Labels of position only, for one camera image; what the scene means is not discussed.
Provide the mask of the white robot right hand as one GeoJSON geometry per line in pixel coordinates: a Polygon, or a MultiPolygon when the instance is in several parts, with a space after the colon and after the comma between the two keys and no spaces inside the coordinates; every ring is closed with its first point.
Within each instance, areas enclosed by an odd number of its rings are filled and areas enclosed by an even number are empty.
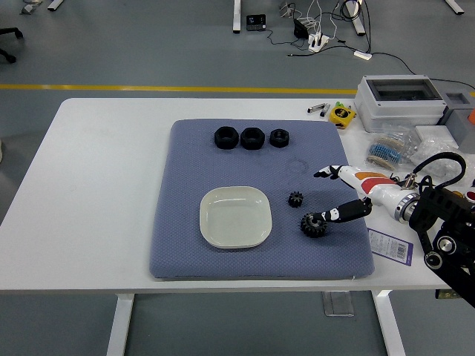
{"type": "Polygon", "coordinates": [[[365,217],[372,206],[383,206],[395,220],[402,220],[404,210],[413,198],[392,179],[384,174],[362,171],[349,165],[329,165],[314,174],[314,177],[340,179],[363,196],[362,199],[344,203],[321,213],[312,213],[311,221],[345,223],[365,217]]]}

